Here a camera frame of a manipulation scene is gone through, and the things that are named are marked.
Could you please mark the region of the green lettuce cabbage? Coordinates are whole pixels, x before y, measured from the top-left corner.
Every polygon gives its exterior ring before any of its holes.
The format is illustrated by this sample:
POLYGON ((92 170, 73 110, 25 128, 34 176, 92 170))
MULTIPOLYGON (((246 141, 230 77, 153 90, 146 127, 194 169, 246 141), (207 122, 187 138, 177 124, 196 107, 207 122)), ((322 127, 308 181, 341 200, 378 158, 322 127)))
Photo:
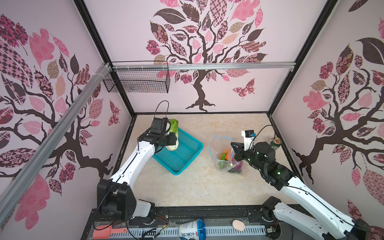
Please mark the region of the green lettuce cabbage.
POLYGON ((179 121, 170 119, 169 135, 172 138, 172 145, 168 145, 169 151, 175 151, 179 146, 179 121))

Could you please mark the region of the teal plastic basket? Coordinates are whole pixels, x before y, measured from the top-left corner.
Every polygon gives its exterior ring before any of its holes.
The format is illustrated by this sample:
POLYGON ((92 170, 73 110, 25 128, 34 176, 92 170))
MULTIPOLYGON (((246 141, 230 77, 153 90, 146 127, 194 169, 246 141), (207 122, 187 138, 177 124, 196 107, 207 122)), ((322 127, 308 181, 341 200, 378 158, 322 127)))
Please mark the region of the teal plastic basket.
POLYGON ((179 128, 179 146, 174 151, 167 148, 153 155, 153 158, 171 174, 180 175, 204 149, 202 142, 179 128))

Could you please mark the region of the orange carrot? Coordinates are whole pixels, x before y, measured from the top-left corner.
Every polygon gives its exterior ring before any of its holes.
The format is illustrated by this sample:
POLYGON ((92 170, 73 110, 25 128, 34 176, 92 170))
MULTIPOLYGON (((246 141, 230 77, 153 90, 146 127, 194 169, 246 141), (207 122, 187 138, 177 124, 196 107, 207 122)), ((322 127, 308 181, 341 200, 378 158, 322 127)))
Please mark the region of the orange carrot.
POLYGON ((220 153, 219 155, 219 160, 221 161, 229 161, 230 160, 230 156, 232 154, 232 150, 224 150, 222 153, 220 153))

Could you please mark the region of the clear zip bag blue zipper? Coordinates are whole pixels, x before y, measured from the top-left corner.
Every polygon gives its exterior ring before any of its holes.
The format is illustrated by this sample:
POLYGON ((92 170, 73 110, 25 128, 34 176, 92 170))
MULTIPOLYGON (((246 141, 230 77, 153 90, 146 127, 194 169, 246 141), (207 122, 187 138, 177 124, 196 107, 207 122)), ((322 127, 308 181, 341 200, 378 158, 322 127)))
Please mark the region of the clear zip bag blue zipper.
POLYGON ((216 161, 218 170, 230 174, 241 174, 243 162, 235 160, 235 152, 231 146, 232 138, 214 135, 209 144, 209 154, 216 161))

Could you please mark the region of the purple onion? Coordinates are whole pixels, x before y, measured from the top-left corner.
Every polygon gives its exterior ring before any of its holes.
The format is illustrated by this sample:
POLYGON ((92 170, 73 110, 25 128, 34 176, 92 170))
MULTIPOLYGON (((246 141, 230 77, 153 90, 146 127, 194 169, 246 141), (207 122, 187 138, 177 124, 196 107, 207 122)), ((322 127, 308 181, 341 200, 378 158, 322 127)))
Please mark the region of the purple onion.
POLYGON ((233 170, 236 173, 241 174, 243 171, 243 161, 240 161, 240 162, 233 161, 233 170))

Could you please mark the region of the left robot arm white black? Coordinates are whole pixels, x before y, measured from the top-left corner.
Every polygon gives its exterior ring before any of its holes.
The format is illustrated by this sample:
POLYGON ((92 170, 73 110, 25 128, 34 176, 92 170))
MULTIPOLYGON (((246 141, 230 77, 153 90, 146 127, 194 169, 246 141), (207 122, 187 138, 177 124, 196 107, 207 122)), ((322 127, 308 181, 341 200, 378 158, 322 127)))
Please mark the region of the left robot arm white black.
POLYGON ((154 219, 155 204, 138 200, 134 184, 148 160, 165 146, 175 146, 178 137, 171 132, 171 121, 153 118, 151 127, 137 138, 137 145, 122 167, 108 180, 97 185, 96 212, 118 221, 128 222, 133 218, 154 219))

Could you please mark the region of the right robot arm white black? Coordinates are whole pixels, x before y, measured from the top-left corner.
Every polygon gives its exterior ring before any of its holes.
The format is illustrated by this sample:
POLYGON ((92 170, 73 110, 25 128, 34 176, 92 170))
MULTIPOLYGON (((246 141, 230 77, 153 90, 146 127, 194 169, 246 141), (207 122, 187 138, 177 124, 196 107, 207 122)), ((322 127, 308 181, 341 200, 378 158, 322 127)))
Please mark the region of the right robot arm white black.
POLYGON ((291 170, 276 161, 275 151, 266 142, 247 147, 232 142, 235 160, 246 161, 258 170, 272 187, 295 200, 308 213, 304 214, 276 197, 262 205, 261 215, 267 222, 285 222, 315 240, 368 240, 370 226, 343 214, 308 188, 291 170))

